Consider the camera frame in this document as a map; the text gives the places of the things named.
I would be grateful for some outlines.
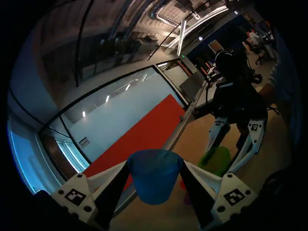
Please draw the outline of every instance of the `cable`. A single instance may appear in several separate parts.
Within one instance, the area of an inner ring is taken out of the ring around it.
[[[18,104],[18,106],[20,106],[20,108],[21,108],[28,116],[30,116],[32,119],[34,119],[34,120],[35,120],[36,122],[38,122],[39,124],[45,125],[45,124],[44,124],[43,122],[41,122],[39,119],[37,119],[36,117],[34,117],[30,112],[28,112],[28,111],[26,110],[26,108],[23,107],[23,105],[21,105],[21,103],[17,100],[16,96],[14,95],[14,93],[13,93],[11,87],[9,87],[9,91],[10,91],[10,93],[11,93],[11,95],[12,95],[14,101]],[[48,128],[51,129],[51,130],[53,130],[53,131],[56,132],[56,133],[59,133],[59,134],[62,135],[62,136],[66,136],[66,137],[70,138],[69,136],[67,136],[67,135],[65,135],[65,134],[62,134],[61,132],[58,132],[58,131],[54,130],[53,128],[49,127],[49,126],[48,126]]]
[[[64,6],[64,5],[66,5],[66,4],[68,4],[68,3],[72,3],[72,2],[75,2],[75,1],[77,1],[77,0],[70,0],[70,1],[62,2],[61,4],[56,5],[56,6],[52,7],[52,8],[50,8],[50,9],[48,10],[48,13],[50,13],[51,11],[55,10],[55,9],[58,8],[58,7],[62,7],[62,6]]]
[[[267,110],[273,110],[278,116],[280,115],[278,108],[276,108],[276,107],[268,107]]]
[[[247,57],[247,60],[248,60],[249,67],[250,67],[250,69],[252,70],[248,57]]]

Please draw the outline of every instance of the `metal beam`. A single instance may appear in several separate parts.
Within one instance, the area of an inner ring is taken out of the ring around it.
[[[137,12],[135,17],[131,21],[131,24],[130,24],[129,28],[128,28],[127,32],[125,33],[125,35],[124,35],[124,39],[127,39],[131,35],[132,30],[135,28],[135,26],[137,25],[137,23],[139,22],[139,20],[143,16],[144,12],[148,9],[148,7],[149,7],[151,2],[152,2],[152,0],[146,0],[143,3],[143,5],[139,9],[139,11]]]
[[[121,9],[121,11],[120,11],[116,21],[115,21],[115,24],[114,24],[114,26],[111,29],[110,35],[108,37],[108,40],[109,39],[113,39],[115,37],[115,35],[117,34],[118,27],[119,27],[122,19],[124,18],[124,15],[126,14],[126,12],[127,12],[128,8],[129,8],[129,6],[131,5],[131,3],[132,3],[132,0],[126,0],[126,2],[124,3],[124,5],[123,5],[123,7],[122,7],[122,9]]]
[[[90,12],[90,9],[92,7],[94,3],[94,0],[90,0],[88,7],[84,13],[84,16],[82,18],[81,21],[81,25],[80,25],[80,29],[79,29],[79,34],[78,34],[78,38],[77,38],[77,42],[76,42],[76,52],[75,52],[75,81],[76,81],[76,87],[78,87],[78,72],[79,72],[79,50],[80,50],[80,41],[81,41],[81,35],[82,35],[82,31],[84,30],[84,24],[85,21],[88,17],[88,14]]]

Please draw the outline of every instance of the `white wall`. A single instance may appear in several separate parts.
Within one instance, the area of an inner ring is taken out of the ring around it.
[[[28,189],[50,194],[57,190],[65,181],[47,157],[35,131],[9,116],[7,132],[16,167]]]
[[[153,68],[143,71],[143,74],[147,74],[147,78],[154,73],[156,72]],[[111,95],[111,92],[106,92],[107,88],[102,89],[104,92],[100,91],[95,94]],[[169,94],[172,94],[183,107],[173,89],[159,74],[143,82],[139,79],[136,85],[109,98],[107,103],[86,114],[86,117],[75,123],[69,130],[77,142],[84,137],[88,138],[90,143],[83,148],[83,151],[90,161],[95,161]]]
[[[57,107],[37,73],[33,55],[33,31],[30,32],[20,50],[12,72],[10,86],[18,101],[43,123],[46,123],[57,113]],[[25,123],[36,130],[42,126],[19,107],[11,94],[8,95],[8,104]]]
[[[66,96],[63,98],[63,101],[62,101],[62,108],[64,108],[71,102],[75,101],[77,98],[81,97],[85,93],[117,77],[130,73],[132,71],[141,69],[143,67],[147,67],[147,66],[150,66],[156,63],[172,60],[175,58],[178,58],[178,57],[175,56],[174,54],[166,55],[161,49],[159,49],[149,61],[146,59],[146,60],[138,61],[135,63],[125,64],[119,67],[115,67],[106,72],[103,72],[97,76],[91,77],[87,79],[85,82],[81,83],[78,88],[75,88],[66,94]]]

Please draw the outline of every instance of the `blue wall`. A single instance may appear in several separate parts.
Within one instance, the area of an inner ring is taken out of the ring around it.
[[[251,28],[251,25],[249,24],[249,22],[242,15],[239,15],[236,18],[229,21],[228,23],[226,23],[225,25],[223,25],[222,27],[220,27],[218,30],[216,30],[212,34],[210,34],[208,37],[206,37],[203,40],[203,42],[201,42],[197,47],[195,47],[187,55],[187,57],[189,59],[192,59],[195,56],[198,56],[200,53],[204,52],[204,49],[207,49],[208,45],[213,40],[217,40],[219,42],[219,39],[222,36],[225,36],[224,34],[231,28],[231,26],[234,26],[234,25],[238,25],[238,26],[245,28],[246,29],[245,31],[248,31],[248,29]],[[230,47],[224,47],[224,46],[223,47],[225,49],[226,48],[232,48],[232,49],[242,48],[243,47],[242,41],[243,41],[243,38],[239,37],[239,39],[235,43],[233,43]]]

